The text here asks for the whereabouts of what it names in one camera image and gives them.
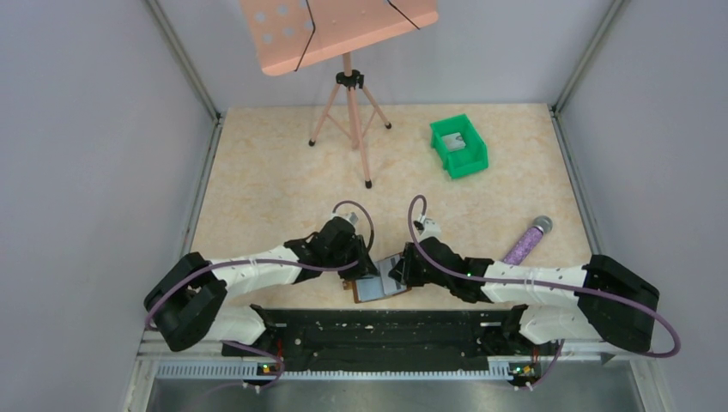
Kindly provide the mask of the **brown leather card holder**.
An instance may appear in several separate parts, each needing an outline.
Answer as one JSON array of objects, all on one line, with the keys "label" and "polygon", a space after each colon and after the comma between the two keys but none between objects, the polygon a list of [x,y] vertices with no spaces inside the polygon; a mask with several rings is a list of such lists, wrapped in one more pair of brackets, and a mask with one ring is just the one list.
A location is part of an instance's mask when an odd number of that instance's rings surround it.
[{"label": "brown leather card holder", "polygon": [[343,289],[352,292],[354,303],[362,304],[384,300],[410,291],[402,283],[389,277],[389,272],[402,259],[402,254],[385,257],[375,263],[379,274],[365,276],[353,282],[343,282]]}]

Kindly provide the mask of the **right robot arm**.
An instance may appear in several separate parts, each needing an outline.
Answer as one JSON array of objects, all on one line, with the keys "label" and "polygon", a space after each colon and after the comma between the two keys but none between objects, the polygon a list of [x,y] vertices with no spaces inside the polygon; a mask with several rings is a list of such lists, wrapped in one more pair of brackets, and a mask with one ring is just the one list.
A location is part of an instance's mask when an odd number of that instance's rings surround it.
[{"label": "right robot arm", "polygon": [[601,340],[633,353],[652,346],[659,291],[606,255],[561,268],[519,266],[491,258],[461,257],[436,239],[409,242],[388,276],[410,288],[434,284],[467,303],[507,303],[504,323],[534,344]]}]

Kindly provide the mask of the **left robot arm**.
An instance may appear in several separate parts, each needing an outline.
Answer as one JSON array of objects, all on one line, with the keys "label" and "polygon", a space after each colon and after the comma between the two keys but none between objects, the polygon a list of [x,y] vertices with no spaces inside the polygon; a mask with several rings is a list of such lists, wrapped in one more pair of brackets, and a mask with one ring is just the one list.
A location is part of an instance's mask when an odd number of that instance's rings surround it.
[{"label": "left robot arm", "polygon": [[231,307],[233,299],[306,282],[325,272],[335,272],[346,282],[378,274],[363,236],[348,217],[334,215],[305,238],[250,256],[184,255],[145,296],[145,324],[161,334],[172,352],[204,340],[251,345],[269,326],[258,309]]}]

